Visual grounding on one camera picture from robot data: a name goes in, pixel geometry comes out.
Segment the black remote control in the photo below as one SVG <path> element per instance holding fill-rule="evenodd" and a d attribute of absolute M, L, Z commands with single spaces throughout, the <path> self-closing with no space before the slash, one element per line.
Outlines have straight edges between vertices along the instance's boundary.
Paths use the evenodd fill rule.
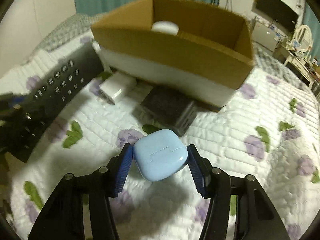
<path fill-rule="evenodd" d="M 65 106 L 96 76 L 103 64 L 88 43 L 58 63 L 11 109 L 1 114 L 1 153 L 26 163 L 43 133 Z"/>

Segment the light blue earbud case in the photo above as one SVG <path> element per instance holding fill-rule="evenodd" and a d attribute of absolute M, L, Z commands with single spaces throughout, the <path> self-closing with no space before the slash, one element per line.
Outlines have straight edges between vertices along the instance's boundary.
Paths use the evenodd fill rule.
<path fill-rule="evenodd" d="M 169 129 L 139 139 L 133 146 L 133 154 L 141 175 L 148 181 L 168 178 L 188 162 L 186 147 Z"/>

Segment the white charger adapter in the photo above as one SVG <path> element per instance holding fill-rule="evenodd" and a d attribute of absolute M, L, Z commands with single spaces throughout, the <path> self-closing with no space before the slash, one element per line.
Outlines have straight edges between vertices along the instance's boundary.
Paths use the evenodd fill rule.
<path fill-rule="evenodd" d="M 135 77 L 117 71 L 100 85 L 102 95 L 113 105 L 121 101 L 137 85 Z"/>

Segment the black square box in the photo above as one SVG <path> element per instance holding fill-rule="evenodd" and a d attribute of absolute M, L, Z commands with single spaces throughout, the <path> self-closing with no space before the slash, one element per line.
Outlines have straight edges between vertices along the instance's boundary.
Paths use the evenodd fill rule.
<path fill-rule="evenodd" d="M 195 101 L 178 90 L 155 86 L 141 103 L 157 122 L 184 136 L 197 114 Z"/>

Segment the white dressing table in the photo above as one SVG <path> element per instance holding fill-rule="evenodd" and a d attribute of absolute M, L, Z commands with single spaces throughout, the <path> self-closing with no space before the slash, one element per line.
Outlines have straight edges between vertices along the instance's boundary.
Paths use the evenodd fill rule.
<path fill-rule="evenodd" d="M 287 50 L 284 42 L 278 42 L 272 56 L 289 68 L 300 80 L 302 80 L 309 88 L 316 81 L 315 75 L 304 59 L 297 56 L 290 50 Z"/>

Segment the brown cardboard box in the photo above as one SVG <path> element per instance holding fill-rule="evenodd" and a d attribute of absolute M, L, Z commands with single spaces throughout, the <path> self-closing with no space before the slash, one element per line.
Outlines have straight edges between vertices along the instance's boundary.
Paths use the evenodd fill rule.
<path fill-rule="evenodd" d="M 178 34 L 152 31 L 157 21 L 175 23 Z M 253 68 L 246 20 L 205 2 L 135 0 L 91 30 L 112 67 L 217 108 L 227 105 Z"/>

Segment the silver mini fridge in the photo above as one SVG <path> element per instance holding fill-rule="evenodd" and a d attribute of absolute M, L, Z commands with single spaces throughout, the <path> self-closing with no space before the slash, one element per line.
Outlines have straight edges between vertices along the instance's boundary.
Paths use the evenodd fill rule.
<path fill-rule="evenodd" d="M 252 38 L 270 55 L 273 54 L 278 43 L 276 32 L 258 21 L 254 24 Z"/>

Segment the oval vanity mirror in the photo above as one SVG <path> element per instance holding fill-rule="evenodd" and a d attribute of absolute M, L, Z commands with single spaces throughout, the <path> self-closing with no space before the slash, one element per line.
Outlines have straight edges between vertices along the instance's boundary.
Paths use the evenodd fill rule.
<path fill-rule="evenodd" d="M 305 53 L 313 45 L 312 32 L 308 25 L 298 27 L 292 38 L 292 47 L 295 51 Z"/>

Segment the grey checkered bedsheet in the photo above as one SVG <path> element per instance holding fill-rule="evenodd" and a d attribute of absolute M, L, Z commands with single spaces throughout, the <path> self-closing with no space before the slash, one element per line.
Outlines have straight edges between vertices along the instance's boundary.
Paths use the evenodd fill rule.
<path fill-rule="evenodd" d="M 23 60 L 23 64 L 29 62 L 38 50 L 51 52 L 70 40 L 85 34 L 91 29 L 91 25 L 102 19 L 107 13 L 89 16 L 77 13 L 60 23 L 53 31 L 51 31 L 31 52 L 31 54 Z"/>

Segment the white round object in box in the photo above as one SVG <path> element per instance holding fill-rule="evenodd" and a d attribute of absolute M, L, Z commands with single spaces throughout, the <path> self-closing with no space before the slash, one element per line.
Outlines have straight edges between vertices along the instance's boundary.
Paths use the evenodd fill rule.
<path fill-rule="evenodd" d="M 151 30 L 158 33 L 177 35 L 179 26 L 169 21 L 157 21 L 152 25 Z"/>

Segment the black wall television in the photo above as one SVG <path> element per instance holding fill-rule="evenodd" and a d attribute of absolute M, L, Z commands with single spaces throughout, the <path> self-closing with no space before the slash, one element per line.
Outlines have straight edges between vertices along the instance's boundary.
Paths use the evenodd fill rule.
<path fill-rule="evenodd" d="M 256 0 L 255 8 L 294 33 L 298 14 L 282 0 Z"/>

